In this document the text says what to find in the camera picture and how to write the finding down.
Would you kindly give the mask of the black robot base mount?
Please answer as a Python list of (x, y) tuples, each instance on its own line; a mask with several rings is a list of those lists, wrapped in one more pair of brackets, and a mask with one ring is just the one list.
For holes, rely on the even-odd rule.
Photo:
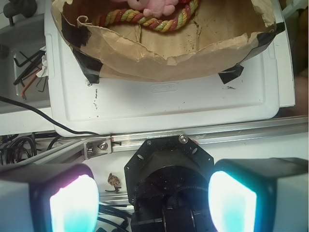
[(146, 140), (125, 165), (134, 232), (213, 232), (214, 159), (185, 135)]

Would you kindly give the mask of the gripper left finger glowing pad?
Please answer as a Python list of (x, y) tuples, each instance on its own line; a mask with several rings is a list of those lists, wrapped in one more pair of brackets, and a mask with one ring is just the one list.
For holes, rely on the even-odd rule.
[(85, 164), (0, 169), (2, 232), (93, 232), (98, 205), (98, 186)]

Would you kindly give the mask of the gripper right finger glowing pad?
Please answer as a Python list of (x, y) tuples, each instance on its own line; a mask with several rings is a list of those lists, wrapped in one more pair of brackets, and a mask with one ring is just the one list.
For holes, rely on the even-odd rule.
[(210, 178), (208, 200), (219, 232), (307, 232), (309, 161), (221, 159)]

